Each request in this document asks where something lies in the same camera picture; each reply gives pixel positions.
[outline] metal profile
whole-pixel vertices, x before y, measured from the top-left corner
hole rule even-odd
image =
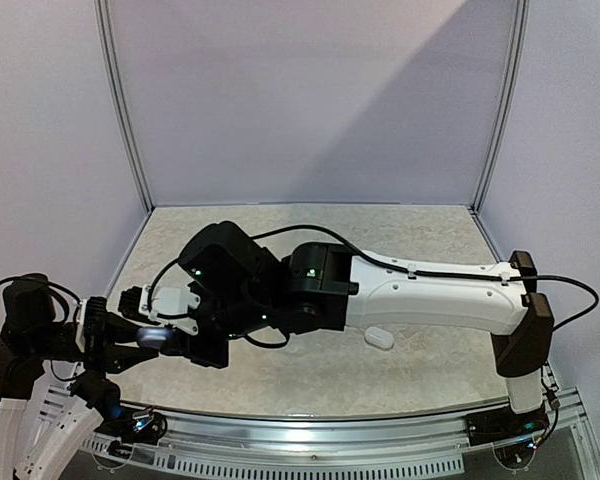
[[[586,426],[577,391],[561,391],[558,398],[558,427]],[[461,473],[464,454],[492,448],[470,446],[464,416],[505,404],[495,401],[488,407],[432,416],[347,421],[259,420],[160,409],[168,418],[167,435],[156,446],[137,444],[128,463],[213,480],[439,478]],[[112,440],[92,434],[82,450],[119,462],[107,454]],[[595,450],[588,436],[583,446]]]
[[[491,255],[493,255],[493,258],[498,262],[506,261],[506,259],[502,255],[502,253],[496,247],[496,244],[493,241],[493,239],[491,238],[489,231],[485,228],[484,224],[482,223],[480,216],[475,211],[473,211],[471,209],[471,207],[469,207],[469,215],[471,215],[473,222],[476,224],[476,227],[480,231],[480,235],[482,235],[482,239],[487,244],[487,247],[489,247],[489,250],[491,251]]]
[[[124,96],[120,70],[118,68],[118,59],[113,39],[113,27],[111,25],[111,14],[108,0],[95,0],[96,18],[98,20],[98,29],[100,31],[100,42],[102,44],[102,53],[104,56],[107,77],[109,78],[109,87],[111,88],[111,98],[118,118],[120,134],[127,152],[129,167],[135,181],[140,201],[144,209],[150,213],[154,208],[151,198],[149,183],[142,166],[140,151],[133,134],[131,118],[127,109],[127,102]]]
[[[480,175],[480,181],[473,196],[471,210],[479,214],[484,206],[484,201],[489,190],[489,184],[496,164],[498,153],[504,138],[504,132],[511,110],[511,101],[513,92],[520,69],[520,59],[522,57],[522,46],[524,43],[524,34],[527,25],[527,17],[529,15],[529,0],[518,0],[516,15],[513,22],[511,33],[511,42],[509,44],[509,52],[507,55],[507,67],[504,75],[500,95],[500,105],[496,117],[496,123],[491,133],[489,141],[489,151],[485,160],[485,165]]]

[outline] cable clip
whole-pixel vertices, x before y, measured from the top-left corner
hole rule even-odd
[[[508,287],[509,286],[509,280],[511,279],[511,274],[509,272],[502,272],[500,274],[500,280],[501,280],[501,285],[503,287]]]
[[[415,263],[410,263],[409,265],[407,265],[407,271],[409,273],[407,273],[407,278],[409,280],[415,280],[416,279],[416,272],[418,271],[418,268],[416,267]]]

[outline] metal rod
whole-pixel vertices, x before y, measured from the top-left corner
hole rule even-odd
[[[501,90],[500,106],[498,107],[496,123],[491,134],[487,158],[480,176],[480,181],[478,182],[478,186],[473,196],[473,203],[471,204],[471,210],[476,214],[479,214],[484,206],[498,153],[500,152],[500,147],[502,145],[502,139],[504,138],[507,119],[509,118],[509,112],[511,110],[515,83],[520,69],[520,59],[522,57],[522,46],[524,43],[528,14],[529,0],[518,0],[511,42],[509,44],[509,53],[507,55],[507,67]]]
[[[100,31],[100,43],[102,45],[102,54],[104,57],[107,77],[109,78],[109,87],[111,88],[111,98],[118,118],[120,134],[129,160],[129,167],[133,175],[133,180],[138,189],[140,201],[144,209],[150,213],[154,208],[154,202],[151,198],[149,183],[145,174],[140,151],[133,134],[131,118],[127,109],[127,102],[124,96],[120,70],[118,68],[118,59],[116,56],[115,43],[113,38],[113,28],[111,24],[111,12],[108,0],[95,0],[96,18],[98,29]]]

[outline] blue light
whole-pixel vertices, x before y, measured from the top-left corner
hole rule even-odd
[[[136,424],[134,425],[134,427],[133,427],[133,431],[134,432],[139,432],[144,427],[146,427],[147,425],[149,425],[150,422],[151,422],[151,418],[145,418],[143,420],[138,420],[136,422]]]
[[[124,409],[122,407],[113,407],[111,409],[111,416],[113,418],[120,418],[120,416],[124,413]]]

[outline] black bracket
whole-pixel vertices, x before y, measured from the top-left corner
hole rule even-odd
[[[522,276],[537,274],[531,255],[516,251],[511,263]],[[527,294],[522,303],[528,308],[525,317],[511,335],[491,335],[496,357],[496,370],[501,377],[528,375],[545,364],[549,358],[555,320],[544,294],[535,293],[536,282],[525,281]]]
[[[464,417],[469,445],[483,445],[509,438],[531,435],[544,430],[549,419],[544,405],[532,412],[517,414],[506,406],[494,410],[471,413]]]

